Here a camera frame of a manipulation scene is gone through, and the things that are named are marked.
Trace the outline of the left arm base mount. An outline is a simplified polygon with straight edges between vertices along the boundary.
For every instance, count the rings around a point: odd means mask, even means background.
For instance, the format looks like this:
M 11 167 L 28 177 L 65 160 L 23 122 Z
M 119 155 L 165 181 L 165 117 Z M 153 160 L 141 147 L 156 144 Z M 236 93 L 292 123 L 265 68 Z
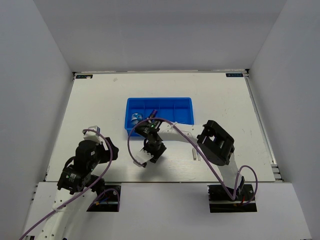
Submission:
M 117 213 L 120 210 L 121 184 L 106 184 L 89 205 L 87 212 Z

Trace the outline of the purple cap black highlighter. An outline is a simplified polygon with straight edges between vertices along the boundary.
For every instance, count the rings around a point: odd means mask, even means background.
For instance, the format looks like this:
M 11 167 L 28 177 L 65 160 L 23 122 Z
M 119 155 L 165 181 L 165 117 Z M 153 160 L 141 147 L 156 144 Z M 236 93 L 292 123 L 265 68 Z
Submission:
M 150 113 L 150 115 L 147 117 L 147 119 L 155 118 L 156 115 L 157 115 L 157 113 L 158 113 L 158 110 L 157 110 L 157 109 L 154 109 L 154 110 Z

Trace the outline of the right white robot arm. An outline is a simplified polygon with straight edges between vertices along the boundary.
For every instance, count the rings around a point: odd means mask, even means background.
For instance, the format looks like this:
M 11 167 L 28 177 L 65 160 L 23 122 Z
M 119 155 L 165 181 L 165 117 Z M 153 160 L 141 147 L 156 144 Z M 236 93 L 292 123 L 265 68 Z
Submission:
M 158 161 L 167 149 L 163 141 L 190 143 L 210 168 L 212 164 L 218 167 L 218 180 L 232 201 L 243 195 L 245 179 L 235 162 L 235 140 L 217 122 L 191 125 L 150 118 L 136 124 L 133 131 L 144 138 L 143 148 L 132 158 L 139 167 Z

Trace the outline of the blue white tape roll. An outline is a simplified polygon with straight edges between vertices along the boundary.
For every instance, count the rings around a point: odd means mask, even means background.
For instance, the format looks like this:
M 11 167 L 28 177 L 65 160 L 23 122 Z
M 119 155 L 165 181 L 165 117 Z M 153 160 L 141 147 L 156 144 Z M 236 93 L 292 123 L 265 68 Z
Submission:
M 144 119 L 144 116 L 142 113 L 139 112 L 134 112 L 131 115 L 131 120 L 130 120 L 130 124 L 132 127 L 134 127 L 135 125 L 137 125 L 139 122 L 141 122 Z

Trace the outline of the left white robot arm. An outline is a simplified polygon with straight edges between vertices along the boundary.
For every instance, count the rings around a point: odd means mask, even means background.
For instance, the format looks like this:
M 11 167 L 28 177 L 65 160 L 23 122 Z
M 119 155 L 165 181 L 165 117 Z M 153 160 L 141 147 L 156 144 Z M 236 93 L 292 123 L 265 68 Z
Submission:
M 119 149 L 109 137 L 85 133 L 75 155 L 70 157 L 57 182 L 52 210 L 42 220 L 44 223 L 38 240 L 70 240 L 79 232 L 83 214 L 95 210 L 102 203 L 112 202 L 111 209 L 120 208 L 119 188 L 106 185 L 100 175 L 92 172 L 99 164 L 107 164 L 118 158 Z

